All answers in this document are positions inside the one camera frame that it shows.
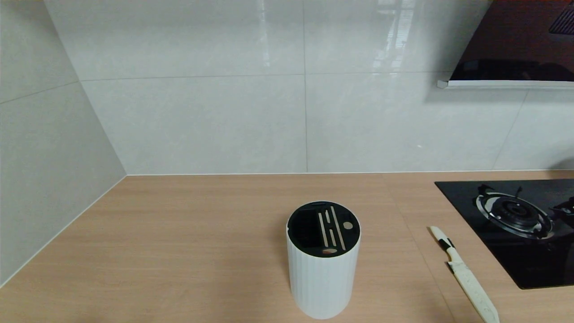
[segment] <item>wooden countertop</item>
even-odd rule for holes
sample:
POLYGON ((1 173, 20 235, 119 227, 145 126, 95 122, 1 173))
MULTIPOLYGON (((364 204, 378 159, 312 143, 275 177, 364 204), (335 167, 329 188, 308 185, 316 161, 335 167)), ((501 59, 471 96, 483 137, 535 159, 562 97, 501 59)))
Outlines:
POLYGON ((0 289, 0 322, 312 322, 289 291, 285 223, 322 199, 363 230, 332 322, 481 322, 429 225, 503 323, 568 322, 574 287, 520 290, 433 183, 546 178, 574 172, 127 177, 0 289))

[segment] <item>wall tile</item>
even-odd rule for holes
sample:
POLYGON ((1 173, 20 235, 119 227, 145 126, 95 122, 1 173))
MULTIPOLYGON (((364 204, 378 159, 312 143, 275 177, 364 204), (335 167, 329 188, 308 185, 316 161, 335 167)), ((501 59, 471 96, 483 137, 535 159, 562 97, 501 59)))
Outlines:
POLYGON ((306 0, 307 73, 453 71, 489 5, 306 0))
POLYGON ((301 75, 83 85, 128 174, 305 172, 301 75))
POLYGON ((309 171, 491 169, 526 91, 442 90, 442 76, 308 75, 309 171))
POLYGON ((77 81, 43 2, 1 6, 0 103, 77 81))
POLYGON ((81 80, 302 74, 297 0, 49 0, 81 80))
POLYGON ((574 93, 530 90, 496 170, 574 169, 574 93))
POLYGON ((0 284, 125 172, 80 85, 0 105, 0 284))

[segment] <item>black range hood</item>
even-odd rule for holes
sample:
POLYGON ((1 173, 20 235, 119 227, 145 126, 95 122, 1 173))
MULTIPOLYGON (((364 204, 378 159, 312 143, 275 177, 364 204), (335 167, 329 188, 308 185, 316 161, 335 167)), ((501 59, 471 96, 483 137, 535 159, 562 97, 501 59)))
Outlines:
POLYGON ((574 90, 574 1, 495 0, 438 85, 574 90))

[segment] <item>knife block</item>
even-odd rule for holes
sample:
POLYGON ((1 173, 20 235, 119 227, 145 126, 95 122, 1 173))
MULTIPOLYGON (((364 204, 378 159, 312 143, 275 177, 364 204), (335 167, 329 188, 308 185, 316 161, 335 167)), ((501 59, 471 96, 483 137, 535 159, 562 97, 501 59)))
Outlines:
POLYGON ((327 319, 347 307, 360 244, 360 225, 346 207, 312 202, 286 226, 291 293, 308 316, 327 319))

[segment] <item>black glass cooktop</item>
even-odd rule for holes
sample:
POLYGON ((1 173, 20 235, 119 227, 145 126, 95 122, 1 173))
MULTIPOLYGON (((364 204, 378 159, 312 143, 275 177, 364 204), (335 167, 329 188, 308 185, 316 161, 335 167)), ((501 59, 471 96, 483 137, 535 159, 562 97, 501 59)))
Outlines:
POLYGON ((518 287, 574 285, 574 179, 436 185, 518 287))

